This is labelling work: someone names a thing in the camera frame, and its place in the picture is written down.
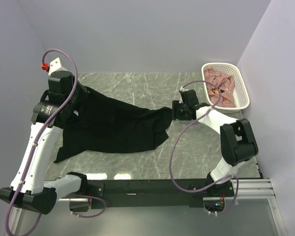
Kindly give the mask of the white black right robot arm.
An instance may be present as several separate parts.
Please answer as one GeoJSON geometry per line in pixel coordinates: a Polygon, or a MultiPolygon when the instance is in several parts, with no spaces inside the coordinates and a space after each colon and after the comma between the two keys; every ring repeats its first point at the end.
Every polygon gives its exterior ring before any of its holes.
{"type": "Polygon", "coordinates": [[[208,174],[206,184],[207,193],[217,196],[223,191],[223,183],[259,152],[251,124],[245,118],[232,118],[200,103],[194,90],[181,91],[180,95],[180,101],[172,102],[172,120],[195,120],[220,135],[222,158],[208,174]]]}

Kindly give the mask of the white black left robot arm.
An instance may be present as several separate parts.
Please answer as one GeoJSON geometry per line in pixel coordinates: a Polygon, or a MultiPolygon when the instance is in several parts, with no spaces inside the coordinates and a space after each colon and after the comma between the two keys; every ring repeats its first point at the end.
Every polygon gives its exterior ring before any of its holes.
{"type": "Polygon", "coordinates": [[[29,143],[19,170],[9,187],[0,189],[0,199],[8,204],[48,214],[56,201],[71,193],[84,197],[89,190],[87,176],[69,172],[58,180],[45,182],[45,173],[55,142],[74,108],[87,97],[81,84],[73,88],[74,75],[63,69],[49,75],[48,90],[34,107],[29,143]]]}

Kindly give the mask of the black t shirt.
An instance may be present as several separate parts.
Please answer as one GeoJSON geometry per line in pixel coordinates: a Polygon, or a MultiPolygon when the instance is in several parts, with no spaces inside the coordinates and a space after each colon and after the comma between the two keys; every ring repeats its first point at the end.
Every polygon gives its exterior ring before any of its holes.
{"type": "Polygon", "coordinates": [[[84,151],[137,153],[156,149],[168,139],[172,109],[149,110],[87,88],[87,97],[66,120],[55,163],[84,151]]]}

